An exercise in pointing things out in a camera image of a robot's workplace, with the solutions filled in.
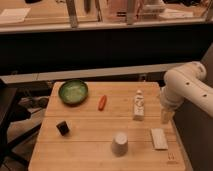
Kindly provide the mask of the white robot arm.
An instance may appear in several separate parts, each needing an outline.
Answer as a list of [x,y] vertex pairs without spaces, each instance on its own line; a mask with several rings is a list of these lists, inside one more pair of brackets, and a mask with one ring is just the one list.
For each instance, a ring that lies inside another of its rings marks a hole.
[[206,85],[205,66],[198,61],[169,69],[164,75],[165,86],[159,94],[161,122],[167,124],[185,99],[213,117],[213,88]]

